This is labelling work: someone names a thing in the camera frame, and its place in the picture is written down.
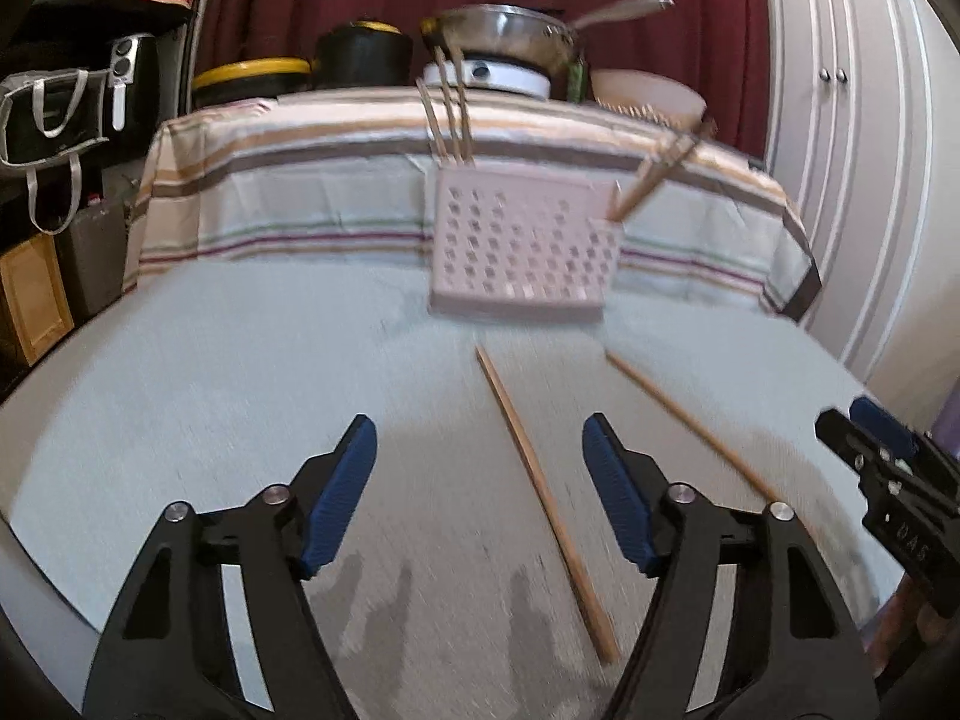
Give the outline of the person's right hand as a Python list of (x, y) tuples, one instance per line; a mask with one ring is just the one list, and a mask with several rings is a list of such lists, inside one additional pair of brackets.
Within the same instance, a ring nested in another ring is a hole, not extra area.
[(958, 614), (940, 616), (911, 577), (901, 577), (895, 593), (861, 631), (862, 645), (877, 683), (891, 683), (903, 670), (910, 640), (921, 649), (911, 662), (934, 683), (958, 681)]

